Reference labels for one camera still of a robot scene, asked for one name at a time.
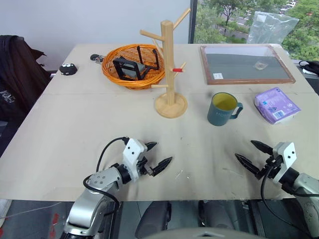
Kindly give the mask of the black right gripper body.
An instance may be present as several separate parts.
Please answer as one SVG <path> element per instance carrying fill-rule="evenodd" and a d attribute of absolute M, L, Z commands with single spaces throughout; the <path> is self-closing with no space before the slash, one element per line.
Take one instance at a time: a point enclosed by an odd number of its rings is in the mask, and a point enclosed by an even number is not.
<path fill-rule="evenodd" d="M 277 156 L 276 158 L 271 156 L 266 160 L 265 166 L 260 170 L 260 172 L 256 174 L 256 178 L 260 180 L 270 170 L 267 177 L 269 179 L 274 179 L 274 177 L 278 174 L 279 170 L 281 169 L 282 163 L 283 157 L 281 155 Z"/>

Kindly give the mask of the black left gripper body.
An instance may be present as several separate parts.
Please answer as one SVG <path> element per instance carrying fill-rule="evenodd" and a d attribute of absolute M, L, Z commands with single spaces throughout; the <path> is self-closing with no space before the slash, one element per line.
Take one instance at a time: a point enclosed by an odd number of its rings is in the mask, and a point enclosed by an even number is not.
<path fill-rule="evenodd" d="M 152 176 L 153 175 L 153 170 L 151 169 L 151 167 L 148 165 L 148 160 L 145 156 L 146 152 L 142 152 L 140 153 L 140 155 L 138 156 L 138 160 L 137 160 L 137 172 L 138 174 L 141 175 L 149 175 Z"/>

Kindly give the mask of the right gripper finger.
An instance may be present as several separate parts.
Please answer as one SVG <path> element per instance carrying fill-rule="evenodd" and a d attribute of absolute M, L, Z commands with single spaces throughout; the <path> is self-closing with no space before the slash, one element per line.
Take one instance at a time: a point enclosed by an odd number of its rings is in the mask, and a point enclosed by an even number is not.
<path fill-rule="evenodd" d="M 251 140 L 251 143 L 261 152 L 266 153 L 270 156 L 273 155 L 273 148 L 257 140 Z"/>
<path fill-rule="evenodd" d="M 237 160 L 247 169 L 249 170 L 257 179 L 260 179 L 260 170 L 252 162 L 247 159 L 245 156 L 235 153 L 235 157 Z"/>

